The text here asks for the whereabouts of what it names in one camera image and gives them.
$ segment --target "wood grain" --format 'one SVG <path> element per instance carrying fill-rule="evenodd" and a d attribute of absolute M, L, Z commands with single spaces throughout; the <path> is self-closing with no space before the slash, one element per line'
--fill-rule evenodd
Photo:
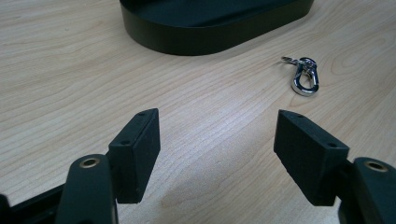
<path fill-rule="evenodd" d="M 162 151 L 120 223 L 338 223 L 304 198 L 273 152 L 278 109 L 304 114 L 396 166 L 396 3 L 316 0 L 310 13 L 226 51 L 165 55 L 125 32 L 120 4 L 0 2 L 0 192 L 11 204 L 62 184 L 106 153 L 137 112 L 160 109 Z M 313 58 L 320 89 L 290 87 Z"/>

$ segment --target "black base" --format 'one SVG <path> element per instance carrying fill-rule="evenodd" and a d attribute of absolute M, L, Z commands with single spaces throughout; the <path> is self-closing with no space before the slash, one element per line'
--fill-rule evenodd
<path fill-rule="evenodd" d="M 176 55 L 239 45 L 305 16 L 314 0 L 120 0 L 128 34 Z"/>

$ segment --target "wooden table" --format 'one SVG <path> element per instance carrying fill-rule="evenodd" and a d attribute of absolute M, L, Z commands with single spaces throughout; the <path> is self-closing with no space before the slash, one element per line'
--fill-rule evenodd
<path fill-rule="evenodd" d="M 273 151 L 279 109 L 396 166 L 396 2 L 316 0 L 310 13 L 223 52 L 182 57 L 135 43 L 118 1 L 0 2 L 0 191 L 20 203 L 104 154 L 139 111 L 160 110 L 162 151 L 120 223 L 338 223 Z M 317 61 L 320 89 L 290 87 Z"/>

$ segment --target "key ring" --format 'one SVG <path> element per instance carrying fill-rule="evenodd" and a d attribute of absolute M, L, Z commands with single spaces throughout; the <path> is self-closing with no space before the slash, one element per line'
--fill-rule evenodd
<path fill-rule="evenodd" d="M 319 89 L 319 80 L 317 72 L 317 63 L 310 58 L 301 58 L 299 60 L 289 57 L 282 57 L 282 61 L 297 65 L 296 75 L 291 82 L 294 91 L 302 96 L 312 96 Z M 309 77 L 311 88 L 306 88 L 300 83 L 301 76 L 305 74 Z"/>

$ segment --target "silver metal clip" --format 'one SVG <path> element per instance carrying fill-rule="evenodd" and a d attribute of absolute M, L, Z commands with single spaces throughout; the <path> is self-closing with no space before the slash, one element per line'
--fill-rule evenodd
<path fill-rule="evenodd" d="M 310 58 L 301 58 L 299 60 L 292 59 L 288 57 L 282 57 L 282 60 L 286 63 L 292 63 L 297 65 L 297 72 L 294 77 L 294 80 L 291 82 L 291 86 L 294 91 L 299 93 L 302 96 L 312 96 L 319 89 L 319 80 L 317 73 L 317 63 Z M 301 76 L 305 74 L 309 77 L 311 82 L 311 88 L 305 88 L 300 83 Z"/>

